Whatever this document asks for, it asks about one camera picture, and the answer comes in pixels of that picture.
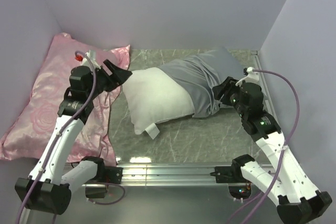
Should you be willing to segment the grey pillowcase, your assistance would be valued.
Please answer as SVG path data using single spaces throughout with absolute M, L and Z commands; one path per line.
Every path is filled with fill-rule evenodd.
M 220 109 L 230 108 L 214 99 L 212 88 L 227 77 L 240 80 L 244 67 L 226 48 L 217 48 L 174 59 L 159 69 L 189 93 L 195 110 L 193 117 L 206 118 Z

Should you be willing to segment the white pillow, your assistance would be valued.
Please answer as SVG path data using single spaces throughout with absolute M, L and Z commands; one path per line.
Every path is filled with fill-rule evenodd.
M 136 135 L 154 139 L 157 124 L 195 113 L 189 93 L 159 68 L 135 70 L 122 85 Z

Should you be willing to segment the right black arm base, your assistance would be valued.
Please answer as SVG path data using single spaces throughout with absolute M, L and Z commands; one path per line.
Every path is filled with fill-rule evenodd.
M 217 184 L 227 184 L 229 194 L 238 200 L 247 200 L 251 196 L 250 182 L 244 179 L 236 168 L 232 166 L 216 166 L 210 173 Z

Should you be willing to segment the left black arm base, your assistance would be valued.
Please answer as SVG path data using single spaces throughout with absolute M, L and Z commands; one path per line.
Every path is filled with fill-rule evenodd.
M 125 195 L 125 189 L 121 185 L 122 167 L 105 167 L 102 175 L 89 180 L 85 187 L 85 196 L 88 199 L 104 199 L 106 196 L 112 196 L 112 191 L 121 192 Z

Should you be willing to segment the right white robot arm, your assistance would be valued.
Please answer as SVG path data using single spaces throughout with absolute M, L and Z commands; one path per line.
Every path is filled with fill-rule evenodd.
M 275 204 L 283 223 L 309 223 L 319 218 L 332 203 L 308 178 L 289 147 L 276 119 L 264 109 L 264 94 L 257 80 L 232 77 L 213 87 L 215 100 L 232 106 L 242 126 L 267 156 L 274 175 L 263 170 L 250 156 L 233 160 L 232 178 L 253 183 Z

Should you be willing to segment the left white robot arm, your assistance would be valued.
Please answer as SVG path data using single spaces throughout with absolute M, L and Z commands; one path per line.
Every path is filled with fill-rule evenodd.
M 61 215 L 69 206 L 72 194 L 83 184 L 89 181 L 105 183 L 106 168 L 99 157 L 86 156 L 71 171 L 63 173 L 72 146 L 93 110 L 93 100 L 103 92 L 118 88 L 132 75 L 131 71 L 109 60 L 103 63 L 110 74 L 90 60 L 84 60 L 71 70 L 70 86 L 59 106 L 51 138 L 28 177 L 19 178 L 15 184 L 22 201 L 17 223 L 25 208 Z

